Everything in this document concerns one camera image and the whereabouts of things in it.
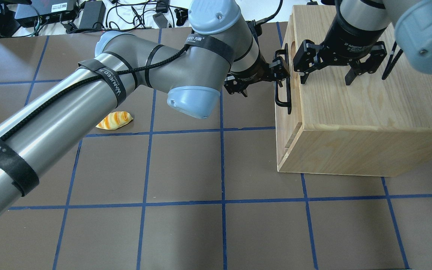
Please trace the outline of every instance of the toy bread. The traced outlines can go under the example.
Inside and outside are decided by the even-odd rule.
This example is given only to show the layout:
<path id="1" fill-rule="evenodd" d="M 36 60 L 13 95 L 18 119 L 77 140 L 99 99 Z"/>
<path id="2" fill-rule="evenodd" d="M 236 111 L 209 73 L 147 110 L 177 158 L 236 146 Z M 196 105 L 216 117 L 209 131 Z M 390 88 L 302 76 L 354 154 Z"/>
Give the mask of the toy bread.
<path id="1" fill-rule="evenodd" d="M 127 111 L 115 111 L 106 116 L 96 128 L 115 130 L 127 125 L 133 117 Z"/>

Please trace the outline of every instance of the cable strap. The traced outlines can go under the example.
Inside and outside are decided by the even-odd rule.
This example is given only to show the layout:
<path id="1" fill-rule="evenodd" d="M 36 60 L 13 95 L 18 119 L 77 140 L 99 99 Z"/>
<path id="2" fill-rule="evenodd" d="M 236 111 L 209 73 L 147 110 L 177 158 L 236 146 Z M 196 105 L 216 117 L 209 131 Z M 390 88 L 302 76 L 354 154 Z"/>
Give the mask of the cable strap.
<path id="1" fill-rule="evenodd" d="M 213 53 L 217 53 L 230 65 L 233 64 L 234 61 L 234 50 L 230 47 L 230 45 L 220 41 L 219 39 L 206 36 L 202 34 L 190 34 L 187 36 L 186 43 L 191 46 L 196 46 L 200 48 L 205 48 L 206 50 L 212 51 Z"/>
<path id="2" fill-rule="evenodd" d="M 84 60 L 79 62 L 78 65 L 79 68 L 86 68 L 103 76 L 105 82 L 109 85 L 109 87 L 111 87 L 111 90 L 113 90 L 113 93 L 118 100 L 118 106 L 120 106 L 120 104 L 126 99 L 125 86 L 121 82 L 120 76 L 116 73 L 116 71 L 108 68 L 106 65 L 96 59 Z"/>
<path id="3" fill-rule="evenodd" d="M 13 185 L 26 196 L 39 184 L 39 177 L 31 166 L 0 139 L 0 169 L 13 179 Z"/>

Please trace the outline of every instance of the white label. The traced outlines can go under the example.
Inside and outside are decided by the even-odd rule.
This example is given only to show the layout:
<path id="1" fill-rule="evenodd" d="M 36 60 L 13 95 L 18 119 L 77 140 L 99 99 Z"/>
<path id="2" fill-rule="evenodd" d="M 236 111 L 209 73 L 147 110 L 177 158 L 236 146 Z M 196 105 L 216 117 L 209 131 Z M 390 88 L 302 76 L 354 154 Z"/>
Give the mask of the white label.
<path id="1" fill-rule="evenodd" d="M 51 12 L 65 11 L 68 3 L 54 4 L 51 6 Z"/>

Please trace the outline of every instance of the wooden cabinet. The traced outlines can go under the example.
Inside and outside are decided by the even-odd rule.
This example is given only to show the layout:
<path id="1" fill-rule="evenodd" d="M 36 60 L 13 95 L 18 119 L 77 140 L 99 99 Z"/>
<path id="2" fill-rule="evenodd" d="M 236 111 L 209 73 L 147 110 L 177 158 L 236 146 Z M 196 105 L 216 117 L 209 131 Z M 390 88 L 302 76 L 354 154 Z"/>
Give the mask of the wooden cabinet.
<path id="1" fill-rule="evenodd" d="M 332 6 L 293 7 L 283 41 L 291 70 L 301 42 L 321 43 L 335 14 Z M 393 33 L 390 25 L 380 38 L 388 53 Z M 432 159 L 432 75 L 411 68 L 403 54 L 383 81 L 386 63 L 351 86 L 349 67 L 317 70 L 305 84 L 292 72 L 292 113 L 276 106 L 278 171 L 397 176 Z"/>

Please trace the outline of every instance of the blue plastic cap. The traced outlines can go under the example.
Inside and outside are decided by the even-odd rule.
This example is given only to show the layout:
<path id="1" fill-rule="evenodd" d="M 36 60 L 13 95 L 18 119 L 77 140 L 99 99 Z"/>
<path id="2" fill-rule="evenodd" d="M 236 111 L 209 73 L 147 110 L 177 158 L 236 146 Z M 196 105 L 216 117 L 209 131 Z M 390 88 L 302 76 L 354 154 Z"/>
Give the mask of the blue plastic cap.
<path id="1" fill-rule="evenodd" d="M 234 0 L 194 0 L 187 13 L 192 29 L 202 35 L 223 32 L 241 17 L 241 9 Z"/>
<path id="2" fill-rule="evenodd" d="M 432 74 L 432 0 L 421 1 L 404 12 L 394 35 L 411 66 Z"/>
<path id="3" fill-rule="evenodd" d="M 209 87 L 176 87 L 168 93 L 168 105 L 194 118 L 205 119 L 215 108 L 220 95 L 219 91 Z"/>
<path id="4" fill-rule="evenodd" d="M 113 38 L 121 35 L 130 35 L 129 33 L 121 33 L 118 31 L 109 31 L 101 35 L 101 38 L 99 38 L 99 41 L 96 43 L 96 47 L 94 48 L 94 56 L 100 55 L 103 51 L 106 45 L 111 41 Z"/>

